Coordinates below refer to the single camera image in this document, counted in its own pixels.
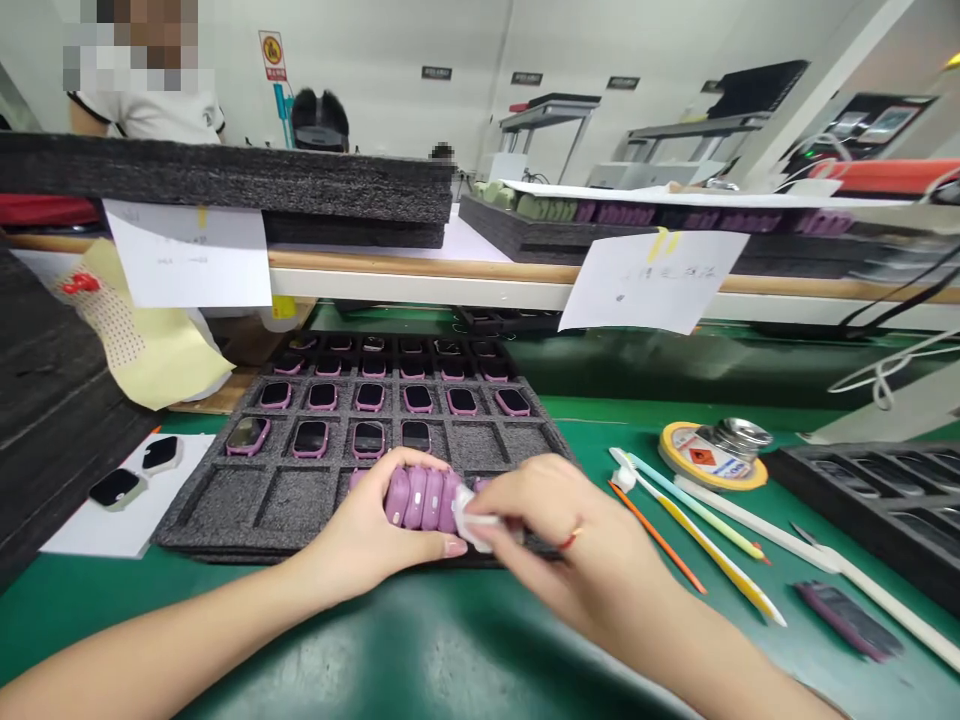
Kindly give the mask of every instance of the orange stick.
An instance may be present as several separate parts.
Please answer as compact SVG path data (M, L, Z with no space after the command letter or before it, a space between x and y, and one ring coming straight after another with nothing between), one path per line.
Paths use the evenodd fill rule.
M610 487L613 488L613 491L617 494L617 496L623 500L623 504L630 509L630 512L637 516L637 520L640 521L640 524L643 525L644 529L654 540L657 541L657 544L663 548L663 551L670 557L671 560L673 560L674 564L680 568L680 572L687 576L687 580L690 581L690 584L693 585L699 592L706 595L707 589L703 586L703 583L697 579L697 576L694 575L690 568L687 567L686 563L680 559L680 556L674 552L673 548L670 547L667 541L664 540L660 533L657 532L656 528L650 524L650 521L643 516L643 513L637 510L637 506L631 502L630 498L626 496L623 490L618 488L612 480L608 480L607 482L610 484Z

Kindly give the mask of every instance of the wooden shelf edge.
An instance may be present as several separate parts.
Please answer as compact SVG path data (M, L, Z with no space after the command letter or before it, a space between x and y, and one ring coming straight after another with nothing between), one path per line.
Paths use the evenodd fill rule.
M87 238L48 235L7 235L10 244L22 250L84 253L93 244ZM426 260L422 258L387 257L384 255L350 255L346 253L306 253L287 250L269 251L270 267L292 270L324 270L328 272L372 273L382 275L418 275L474 280L549 283L572 285L580 268L566 265L529 265L524 263L475 262L467 260ZM926 286L901 291L889 298L899 302L912 297ZM744 295L785 295L793 297L840 300L879 300L890 288L859 280L817 280L811 278L760 277L731 275L720 288L723 293ZM960 305L960 288L947 288L930 302Z

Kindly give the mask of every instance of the white shirt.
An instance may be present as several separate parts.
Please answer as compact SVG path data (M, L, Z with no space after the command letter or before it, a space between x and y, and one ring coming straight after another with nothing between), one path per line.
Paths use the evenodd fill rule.
M209 90L74 91L68 93L100 122L113 124L125 137L219 143L226 126L217 96Z

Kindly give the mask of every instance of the red sticker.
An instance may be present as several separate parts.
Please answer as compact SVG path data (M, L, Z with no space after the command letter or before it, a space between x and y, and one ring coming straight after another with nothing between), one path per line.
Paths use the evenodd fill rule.
M690 459L697 465L716 465L717 461L713 459L713 453L709 450L694 448L690 451Z

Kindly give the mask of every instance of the hand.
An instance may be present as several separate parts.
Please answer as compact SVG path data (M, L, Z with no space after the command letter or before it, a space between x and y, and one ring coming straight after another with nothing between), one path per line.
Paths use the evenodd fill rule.
M554 547L579 527L561 563L537 557L503 528L470 529L563 622L635 669L638 653L655 642L650 624L689 598L636 518L559 455L496 478L466 512L519 518Z
M316 539L284 563L296 567L298 580L316 590L315 611L362 595L404 568L467 551L467 543L456 535L404 530L387 522L383 500L390 476L407 465L450 469L432 455L394 448L363 476Z

